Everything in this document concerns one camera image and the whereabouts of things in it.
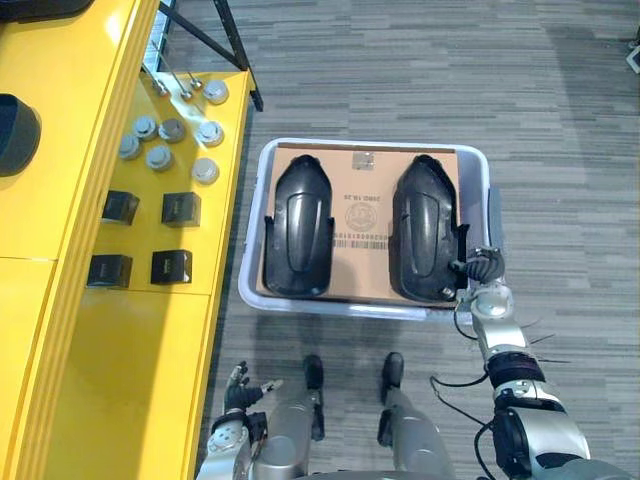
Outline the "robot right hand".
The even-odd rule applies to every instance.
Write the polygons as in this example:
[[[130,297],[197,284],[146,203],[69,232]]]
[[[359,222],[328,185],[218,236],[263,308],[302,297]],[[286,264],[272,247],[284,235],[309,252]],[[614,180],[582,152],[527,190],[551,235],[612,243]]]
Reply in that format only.
[[[449,268],[456,274],[485,285],[502,279],[505,275],[506,264],[498,247],[483,246],[476,248],[474,255],[466,261],[450,261]]]

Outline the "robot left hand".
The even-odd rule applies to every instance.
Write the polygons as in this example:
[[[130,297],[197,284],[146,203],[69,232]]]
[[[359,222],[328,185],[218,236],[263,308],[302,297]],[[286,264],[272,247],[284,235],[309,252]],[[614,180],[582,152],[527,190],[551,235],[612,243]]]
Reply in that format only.
[[[284,384],[282,379],[269,380],[258,386],[250,386],[246,361],[236,364],[228,378],[224,396],[224,413],[246,411],[265,395],[275,392]]]

